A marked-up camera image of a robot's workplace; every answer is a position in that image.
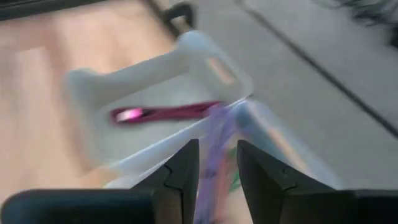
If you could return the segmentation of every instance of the wooden floor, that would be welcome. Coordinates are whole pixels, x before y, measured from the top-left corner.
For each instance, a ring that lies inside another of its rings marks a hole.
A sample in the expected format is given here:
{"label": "wooden floor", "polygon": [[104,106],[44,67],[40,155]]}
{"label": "wooden floor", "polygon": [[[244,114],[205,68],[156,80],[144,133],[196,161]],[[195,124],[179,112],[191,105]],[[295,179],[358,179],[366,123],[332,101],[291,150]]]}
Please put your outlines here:
{"label": "wooden floor", "polygon": [[30,188],[101,187],[62,89],[67,71],[110,72],[167,52],[172,38],[138,0],[0,22],[0,202]]}

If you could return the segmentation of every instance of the purple string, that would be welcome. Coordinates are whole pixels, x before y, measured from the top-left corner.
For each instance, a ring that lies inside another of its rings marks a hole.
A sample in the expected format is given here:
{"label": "purple string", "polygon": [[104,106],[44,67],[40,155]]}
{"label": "purple string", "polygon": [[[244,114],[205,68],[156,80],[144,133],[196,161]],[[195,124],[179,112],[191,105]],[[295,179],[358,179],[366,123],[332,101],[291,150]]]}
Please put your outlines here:
{"label": "purple string", "polygon": [[195,224],[209,224],[215,211],[216,180],[218,170],[227,147],[228,140],[234,134],[234,117],[227,107],[214,105],[209,108],[208,156],[201,178],[197,204],[195,209]]}

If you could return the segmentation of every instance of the white plastic basket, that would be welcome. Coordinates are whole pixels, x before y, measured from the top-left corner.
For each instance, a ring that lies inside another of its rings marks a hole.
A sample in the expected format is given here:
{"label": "white plastic basket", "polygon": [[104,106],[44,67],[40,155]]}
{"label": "white plastic basket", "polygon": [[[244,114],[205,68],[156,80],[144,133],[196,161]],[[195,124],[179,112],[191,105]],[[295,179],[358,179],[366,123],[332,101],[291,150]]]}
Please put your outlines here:
{"label": "white plastic basket", "polygon": [[[181,135],[201,136],[200,121],[161,121],[117,126],[109,112],[122,106],[177,106],[208,100],[232,104],[252,93],[252,81],[207,37],[187,32],[176,48],[164,55],[107,75],[90,69],[71,71],[67,89],[78,111],[86,155],[93,162],[124,173],[141,173],[169,157],[188,141]],[[157,154],[148,148],[176,138]],[[130,164],[138,156],[141,163]]]}

